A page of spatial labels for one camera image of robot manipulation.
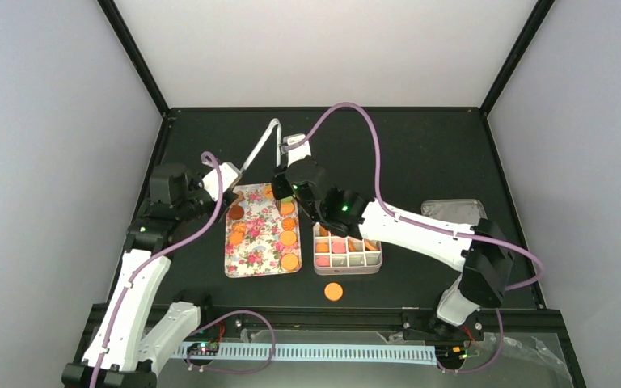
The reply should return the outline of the floral cookie tray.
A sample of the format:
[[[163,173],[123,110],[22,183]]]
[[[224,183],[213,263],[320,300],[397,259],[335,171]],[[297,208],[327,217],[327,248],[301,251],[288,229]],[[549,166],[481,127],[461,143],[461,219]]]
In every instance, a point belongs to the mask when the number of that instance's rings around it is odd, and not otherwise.
[[[230,279],[294,273],[302,267],[299,211],[289,198],[279,205],[269,183],[234,188],[245,215],[226,216],[224,273]]]

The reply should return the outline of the metal tongs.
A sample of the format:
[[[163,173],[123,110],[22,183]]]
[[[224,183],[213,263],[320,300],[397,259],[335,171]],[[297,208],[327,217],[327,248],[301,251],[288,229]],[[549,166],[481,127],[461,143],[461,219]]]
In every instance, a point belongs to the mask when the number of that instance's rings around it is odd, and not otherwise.
[[[251,166],[259,152],[262,150],[265,142],[270,138],[272,134],[275,134],[275,166],[281,165],[281,147],[282,144],[282,126],[281,122],[277,118],[273,118],[268,123],[268,127],[264,130],[264,133],[259,138],[258,142],[255,144],[254,148],[244,160],[243,165],[240,168],[242,173],[246,172],[248,168]]]

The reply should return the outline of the pink divided cookie tin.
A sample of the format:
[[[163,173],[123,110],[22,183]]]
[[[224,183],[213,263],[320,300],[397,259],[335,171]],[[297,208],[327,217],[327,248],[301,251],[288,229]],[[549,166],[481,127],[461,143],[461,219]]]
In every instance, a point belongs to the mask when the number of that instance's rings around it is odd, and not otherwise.
[[[332,254],[331,244],[335,241],[346,243],[345,254]],[[315,273],[320,276],[371,275],[379,271],[383,262],[381,243],[352,237],[340,237],[332,234],[319,223],[313,226],[313,265]],[[315,258],[327,256],[330,267],[320,268],[315,265]]]

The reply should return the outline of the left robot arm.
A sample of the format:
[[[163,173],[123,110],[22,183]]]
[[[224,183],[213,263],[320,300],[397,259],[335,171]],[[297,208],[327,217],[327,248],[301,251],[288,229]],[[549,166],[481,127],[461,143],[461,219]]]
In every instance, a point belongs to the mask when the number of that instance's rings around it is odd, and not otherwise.
[[[154,168],[139,217],[123,246],[120,275],[108,308],[79,362],[65,366],[65,387],[155,387],[164,365],[201,322],[200,302],[179,300],[152,328],[147,320],[171,266],[171,255],[192,242],[178,232],[207,217],[213,224],[234,203],[242,172],[231,162],[192,174],[179,163]]]

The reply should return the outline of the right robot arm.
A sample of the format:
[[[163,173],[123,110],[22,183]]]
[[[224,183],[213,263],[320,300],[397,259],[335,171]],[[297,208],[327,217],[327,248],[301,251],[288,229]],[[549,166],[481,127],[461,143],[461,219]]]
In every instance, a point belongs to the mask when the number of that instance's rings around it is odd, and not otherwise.
[[[294,199],[329,234],[396,245],[458,272],[428,316],[436,337],[450,338],[478,309],[503,304],[514,258],[497,241],[501,233],[493,222],[481,218],[475,225],[450,223],[367,199],[338,188],[310,156],[276,167],[271,185],[275,199]]]

